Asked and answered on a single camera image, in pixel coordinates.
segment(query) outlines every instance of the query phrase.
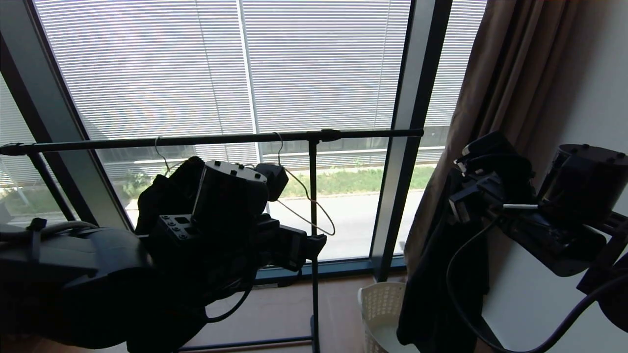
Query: wall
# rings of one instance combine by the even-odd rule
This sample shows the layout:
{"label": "wall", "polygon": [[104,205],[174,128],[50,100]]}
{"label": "wall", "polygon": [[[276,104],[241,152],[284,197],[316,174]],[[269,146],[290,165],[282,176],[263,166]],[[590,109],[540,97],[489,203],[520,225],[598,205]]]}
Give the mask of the wall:
{"label": "wall", "polygon": [[[628,1],[580,6],[541,113],[539,139],[530,149],[540,174],[562,143],[628,152]],[[615,211],[628,214],[628,191]],[[515,244],[491,288],[484,317],[505,347],[532,349],[584,297],[575,289],[581,277],[559,278]],[[593,304],[550,352],[626,352],[626,347],[628,334]]]}

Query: black garment hanging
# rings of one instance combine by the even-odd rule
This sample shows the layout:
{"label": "black garment hanging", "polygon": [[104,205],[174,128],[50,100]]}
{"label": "black garment hanging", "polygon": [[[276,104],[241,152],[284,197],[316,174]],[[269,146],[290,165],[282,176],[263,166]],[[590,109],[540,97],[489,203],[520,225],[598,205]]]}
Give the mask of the black garment hanging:
{"label": "black garment hanging", "polygon": [[[453,220],[449,196],[460,189],[463,176],[452,169],[440,195],[425,240],[419,265],[409,278],[397,338],[414,344],[421,353],[466,353],[475,349],[476,336],[465,326],[447,293],[445,273],[453,254],[482,230],[482,224],[463,225]],[[460,254],[452,282],[470,318],[480,318],[488,292],[486,238],[478,239]]]}

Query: brown curtain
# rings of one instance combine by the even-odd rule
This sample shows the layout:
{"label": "brown curtain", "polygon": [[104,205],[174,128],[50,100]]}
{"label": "brown curtain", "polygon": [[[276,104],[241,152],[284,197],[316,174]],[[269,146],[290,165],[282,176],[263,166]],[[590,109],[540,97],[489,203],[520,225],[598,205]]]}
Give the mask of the brown curtain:
{"label": "brown curtain", "polygon": [[447,173],[463,147],[500,130],[526,155],[578,2],[488,0],[469,58],[447,145],[414,216],[404,249],[416,268]]}

